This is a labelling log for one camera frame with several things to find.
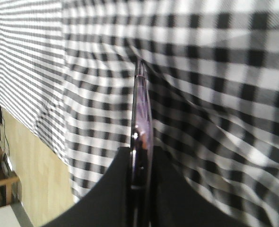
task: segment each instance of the smartphone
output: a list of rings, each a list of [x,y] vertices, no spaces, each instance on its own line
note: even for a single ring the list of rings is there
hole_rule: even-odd
[[[134,73],[131,151],[127,184],[127,226],[149,226],[153,127],[146,70],[137,60]]]

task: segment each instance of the black cable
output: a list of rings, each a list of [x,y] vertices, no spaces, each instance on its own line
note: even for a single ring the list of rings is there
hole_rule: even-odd
[[[2,115],[2,125],[3,125],[3,134],[4,134],[4,143],[3,143],[3,147],[5,147],[5,141],[7,143],[7,149],[8,149],[8,156],[10,156],[10,149],[9,149],[9,143],[8,143],[8,139],[5,133],[5,119],[3,118]]]

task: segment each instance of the black and white checkered cloth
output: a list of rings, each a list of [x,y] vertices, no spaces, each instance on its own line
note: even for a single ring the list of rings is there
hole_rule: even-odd
[[[68,162],[78,198],[129,144],[136,58],[155,143],[189,184],[279,227],[279,0],[0,0],[0,104]]]

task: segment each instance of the white surface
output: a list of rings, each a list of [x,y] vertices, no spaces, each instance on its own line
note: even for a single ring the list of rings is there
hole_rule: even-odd
[[[0,208],[0,227],[21,227],[11,206]]]

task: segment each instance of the wooden wall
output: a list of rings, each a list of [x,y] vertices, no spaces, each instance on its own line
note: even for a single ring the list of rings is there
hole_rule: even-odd
[[[66,165],[30,130],[2,110],[10,160],[21,179],[21,200],[33,225],[39,227],[71,205],[72,193]],[[4,127],[1,125],[4,150]]]

